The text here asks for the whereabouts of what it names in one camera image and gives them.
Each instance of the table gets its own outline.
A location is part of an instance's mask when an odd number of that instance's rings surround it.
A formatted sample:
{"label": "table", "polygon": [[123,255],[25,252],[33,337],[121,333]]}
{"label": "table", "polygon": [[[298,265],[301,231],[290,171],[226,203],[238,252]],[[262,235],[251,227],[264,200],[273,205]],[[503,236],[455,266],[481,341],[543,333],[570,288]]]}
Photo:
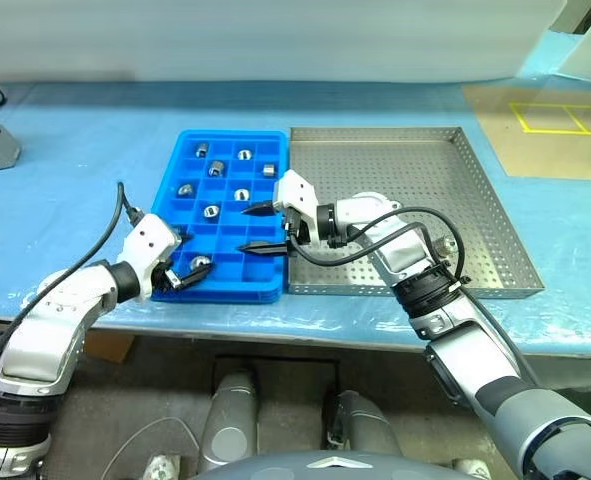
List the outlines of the table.
{"label": "table", "polygon": [[[554,77],[519,86],[591,85]],[[186,129],[292,126],[461,126],[546,290],[486,301],[526,352],[591,355],[591,181],[505,175],[459,85],[337,83],[14,84],[0,122],[24,151],[0,171],[0,318],[10,319],[49,273],[73,263],[104,230],[115,182],[152,204]],[[98,258],[114,260],[123,220]],[[422,343],[393,297],[285,294],[271,305],[130,302],[99,328],[359,348]]]}

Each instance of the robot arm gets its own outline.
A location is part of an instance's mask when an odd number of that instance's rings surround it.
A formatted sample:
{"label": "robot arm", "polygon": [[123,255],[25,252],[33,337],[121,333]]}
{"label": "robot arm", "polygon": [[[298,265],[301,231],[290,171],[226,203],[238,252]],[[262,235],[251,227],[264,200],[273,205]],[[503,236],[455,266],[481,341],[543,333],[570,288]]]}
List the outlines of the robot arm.
{"label": "robot arm", "polygon": [[[446,394],[482,419],[519,478],[591,479],[591,415],[522,380],[509,346],[439,261],[430,239],[414,230],[395,236],[407,225],[394,214],[365,229],[397,206],[376,193],[319,205],[314,188],[289,170],[275,187],[271,207],[285,215],[288,250],[318,265],[341,261],[312,259],[298,244],[327,241],[334,248],[356,241],[371,250],[371,263],[408,313],[411,326],[429,340],[426,358]],[[251,207],[248,213],[257,212]],[[242,250],[257,253],[248,246]]]}
{"label": "robot arm", "polygon": [[[73,273],[8,337],[0,354],[0,478],[24,475],[40,465],[86,332],[100,316],[118,303],[148,299],[154,287],[180,289],[208,274],[212,265],[181,280],[172,272],[169,259],[181,241],[156,215],[139,214],[117,263],[102,261]],[[61,274],[47,277],[39,291]]]}

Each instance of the perforated metal tray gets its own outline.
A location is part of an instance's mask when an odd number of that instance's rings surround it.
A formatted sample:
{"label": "perforated metal tray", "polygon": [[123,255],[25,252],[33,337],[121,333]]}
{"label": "perforated metal tray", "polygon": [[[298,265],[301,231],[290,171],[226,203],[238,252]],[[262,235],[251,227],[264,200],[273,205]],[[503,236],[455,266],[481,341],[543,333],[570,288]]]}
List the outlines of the perforated metal tray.
{"label": "perforated metal tray", "polygon": [[[290,167],[315,186],[321,203],[375,191],[444,212],[460,229],[464,273],[482,298],[523,298],[544,289],[461,128],[294,128]],[[404,218],[425,223],[433,239],[448,233],[429,215]],[[357,250],[311,252],[330,259]],[[297,257],[289,262],[291,293],[391,294],[366,258],[335,268]]]}

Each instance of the floor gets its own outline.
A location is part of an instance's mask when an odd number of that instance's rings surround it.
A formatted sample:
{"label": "floor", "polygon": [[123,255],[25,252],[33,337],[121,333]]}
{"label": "floor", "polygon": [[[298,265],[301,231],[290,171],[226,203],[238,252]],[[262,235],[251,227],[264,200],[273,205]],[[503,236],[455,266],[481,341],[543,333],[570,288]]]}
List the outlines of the floor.
{"label": "floor", "polygon": [[[379,405],[407,457],[440,464],[457,457],[482,458],[494,480],[515,478],[481,423],[444,399],[416,353],[151,337],[137,338],[121,365],[83,358],[53,431],[47,478],[99,478],[121,443],[159,417],[184,419],[199,438],[213,385],[225,372],[249,362],[259,377],[260,452],[317,449],[322,400],[336,380],[333,360],[339,364],[341,387]],[[591,394],[571,396],[591,411]],[[169,423],[152,428],[127,448],[108,478],[137,478],[149,456],[162,452],[182,455],[184,472],[194,472],[194,447]]]}

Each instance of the blue plastic tray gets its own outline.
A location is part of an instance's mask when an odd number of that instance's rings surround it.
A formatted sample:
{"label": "blue plastic tray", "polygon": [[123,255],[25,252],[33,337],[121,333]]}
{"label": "blue plastic tray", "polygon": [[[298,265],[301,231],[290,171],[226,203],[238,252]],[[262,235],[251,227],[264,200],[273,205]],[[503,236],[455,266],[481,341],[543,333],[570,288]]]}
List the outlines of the blue plastic tray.
{"label": "blue plastic tray", "polygon": [[[199,144],[208,145],[205,158],[198,158]],[[240,150],[250,150],[250,160],[239,160]],[[224,164],[220,177],[208,175],[214,160]],[[275,177],[266,178],[263,167],[275,166]],[[241,213],[249,203],[271,200],[275,181],[286,171],[286,136],[281,132],[188,130],[180,134],[166,168],[152,211],[181,234],[194,238],[182,244],[173,256],[173,270],[183,277],[190,262],[205,255],[215,264],[208,278],[180,292],[155,293],[165,302],[270,303],[279,299],[284,286],[285,259],[244,255],[237,247],[250,240],[283,242],[281,215],[251,217]],[[190,184],[193,194],[180,197],[180,186]],[[234,192],[244,188],[249,201],[236,201]],[[209,221],[203,211],[217,205],[219,216]]]}

